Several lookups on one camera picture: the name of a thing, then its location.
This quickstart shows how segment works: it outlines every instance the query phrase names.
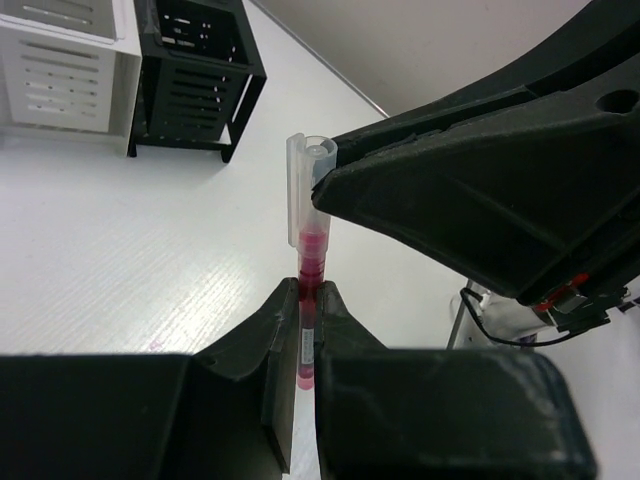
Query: wall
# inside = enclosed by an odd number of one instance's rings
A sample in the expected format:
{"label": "wall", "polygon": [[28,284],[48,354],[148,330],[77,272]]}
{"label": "wall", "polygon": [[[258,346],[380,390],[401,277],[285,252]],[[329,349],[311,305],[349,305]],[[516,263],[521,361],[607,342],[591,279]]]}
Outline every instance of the wall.
{"label": "wall", "polygon": [[255,0],[390,115],[515,60],[588,0]]}

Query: tube cap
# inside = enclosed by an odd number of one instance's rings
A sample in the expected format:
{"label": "tube cap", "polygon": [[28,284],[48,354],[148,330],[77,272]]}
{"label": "tube cap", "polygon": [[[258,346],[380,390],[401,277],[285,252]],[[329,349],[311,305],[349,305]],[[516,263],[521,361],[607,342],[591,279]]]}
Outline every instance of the tube cap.
{"label": "tube cap", "polygon": [[297,133],[287,139],[289,245],[301,253],[301,235],[324,234],[328,238],[331,217],[313,208],[311,192],[336,167],[337,154],[338,146],[330,138]]}

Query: black cable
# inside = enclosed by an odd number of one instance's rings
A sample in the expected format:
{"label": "black cable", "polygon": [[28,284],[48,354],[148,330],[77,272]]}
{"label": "black cable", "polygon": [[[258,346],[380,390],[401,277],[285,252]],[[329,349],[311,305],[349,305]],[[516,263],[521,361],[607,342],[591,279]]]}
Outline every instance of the black cable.
{"label": "black cable", "polygon": [[578,335],[582,335],[587,331],[587,330],[584,330],[582,332],[569,333],[564,337],[549,340],[547,342],[527,343],[527,342],[515,342],[511,340],[505,340],[503,338],[494,337],[489,332],[487,332],[486,328],[484,328],[484,325],[482,324],[482,319],[478,316],[478,312],[476,312],[476,309],[473,308],[473,305],[471,305],[470,298],[473,298],[476,302],[480,303],[482,301],[482,295],[480,295],[478,292],[474,292],[470,288],[463,288],[462,290],[460,290],[460,298],[462,299],[462,303],[464,303],[464,306],[467,307],[467,310],[469,311],[469,315],[471,315],[471,318],[473,319],[476,326],[480,329],[482,334],[485,337],[487,337],[489,340],[495,343],[501,343],[503,345],[511,345],[512,347],[528,347],[528,348],[548,347],[550,345],[557,345],[558,343],[566,342],[567,340],[575,338]]}

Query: black rack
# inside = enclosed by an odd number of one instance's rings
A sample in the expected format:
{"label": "black rack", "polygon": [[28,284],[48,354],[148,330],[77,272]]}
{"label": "black rack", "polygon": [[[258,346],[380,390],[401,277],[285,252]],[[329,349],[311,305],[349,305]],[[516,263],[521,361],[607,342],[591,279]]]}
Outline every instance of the black rack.
{"label": "black rack", "polygon": [[[266,82],[240,0],[136,0],[136,144],[220,151],[228,163]],[[225,126],[230,143],[220,141]]]}

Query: barcode label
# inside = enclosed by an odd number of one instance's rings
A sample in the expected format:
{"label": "barcode label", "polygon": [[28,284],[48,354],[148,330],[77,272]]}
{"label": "barcode label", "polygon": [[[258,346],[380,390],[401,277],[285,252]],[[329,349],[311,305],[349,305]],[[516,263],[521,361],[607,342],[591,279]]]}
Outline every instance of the barcode label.
{"label": "barcode label", "polygon": [[311,365],[313,363],[313,329],[302,329],[302,353],[300,355],[300,363],[303,365]]}

